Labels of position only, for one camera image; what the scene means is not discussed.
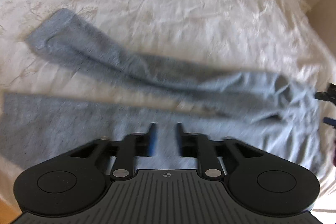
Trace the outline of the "grey-blue knit pants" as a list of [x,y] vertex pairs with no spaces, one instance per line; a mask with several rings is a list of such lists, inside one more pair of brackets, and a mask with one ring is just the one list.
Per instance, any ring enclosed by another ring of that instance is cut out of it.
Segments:
[[27,42],[40,55],[100,83],[157,95],[157,103],[102,103],[5,93],[1,155],[27,169],[101,136],[113,140],[159,126],[157,155],[145,168],[189,168],[177,158],[173,125],[215,139],[232,137],[304,166],[326,172],[315,91],[277,73],[229,72],[134,53],[68,9],[54,13]]

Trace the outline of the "cream embroidered bedspread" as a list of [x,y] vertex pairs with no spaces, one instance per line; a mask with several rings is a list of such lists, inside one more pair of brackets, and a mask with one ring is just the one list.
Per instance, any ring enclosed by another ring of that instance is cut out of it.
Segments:
[[1,0],[1,89],[195,109],[102,84],[36,57],[25,36],[63,7],[135,51],[225,69],[274,71],[317,88],[335,80],[335,59],[298,0]]

